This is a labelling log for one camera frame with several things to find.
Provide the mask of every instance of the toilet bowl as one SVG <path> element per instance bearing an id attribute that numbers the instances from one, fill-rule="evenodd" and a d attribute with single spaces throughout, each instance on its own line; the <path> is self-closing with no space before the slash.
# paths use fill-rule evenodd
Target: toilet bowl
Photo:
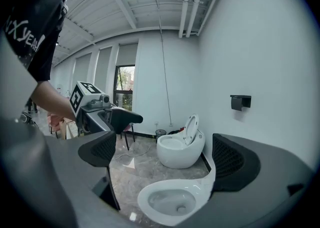
<path id="1" fill-rule="evenodd" d="M 156 152 L 162 165 L 171 169 L 187 169 L 198 160 L 206 141 L 198 126 L 199 117 L 193 114 L 183 131 L 159 137 Z"/>
<path id="2" fill-rule="evenodd" d="M 139 193 L 138 205 L 152 221 L 165 226 L 176 226 L 206 204 L 215 175 L 215 170 L 211 170 L 202 179 L 155 182 Z"/>

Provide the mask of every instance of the marble floor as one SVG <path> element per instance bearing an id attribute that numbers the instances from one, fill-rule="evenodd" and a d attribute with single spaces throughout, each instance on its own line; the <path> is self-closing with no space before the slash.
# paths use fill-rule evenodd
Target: marble floor
<path id="1" fill-rule="evenodd" d="M 45 110 L 38 108 L 38 113 L 32 111 L 31 116 L 46 136 L 56 136 L 49 132 Z M 121 139 L 120 135 L 117 135 L 116 151 L 110 163 L 111 181 L 121 208 L 120 213 L 142 227 L 162 228 L 163 225 L 151 221 L 139 209 L 137 202 L 139 192 L 144 187 L 162 180 L 203 178 L 208 174 L 208 170 L 201 158 L 190 168 L 167 168 L 157 158 L 157 145 L 154 139 L 136 136 L 134 142 L 132 135 L 127 134 L 127 140 L 129 151 L 125 137 Z"/>

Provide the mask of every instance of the ceiling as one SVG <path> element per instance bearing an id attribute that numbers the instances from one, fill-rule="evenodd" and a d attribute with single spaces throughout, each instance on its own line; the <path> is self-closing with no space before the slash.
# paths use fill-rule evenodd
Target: ceiling
<path id="1" fill-rule="evenodd" d="M 192 32 L 197 32 L 211 0 L 200 0 Z M 179 30 L 182 0 L 67 0 L 68 13 L 55 48 L 56 66 L 75 52 L 114 36 L 163 29 Z M 185 28 L 193 0 L 189 1 Z"/>

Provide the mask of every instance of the toilet paper holder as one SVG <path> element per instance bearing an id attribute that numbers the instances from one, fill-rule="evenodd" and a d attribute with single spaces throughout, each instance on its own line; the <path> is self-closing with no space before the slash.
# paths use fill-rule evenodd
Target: toilet paper holder
<path id="1" fill-rule="evenodd" d="M 251 95 L 237 95 L 232 94 L 231 97 L 231 108 L 242 112 L 242 107 L 251 107 Z"/>

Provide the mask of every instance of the trash bin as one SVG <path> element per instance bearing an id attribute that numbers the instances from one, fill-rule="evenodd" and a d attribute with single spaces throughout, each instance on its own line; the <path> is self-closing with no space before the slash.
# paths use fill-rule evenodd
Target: trash bin
<path id="1" fill-rule="evenodd" d="M 158 129 L 155 131 L 155 142 L 158 141 L 158 138 L 167 134 L 167 131 L 163 129 Z"/>

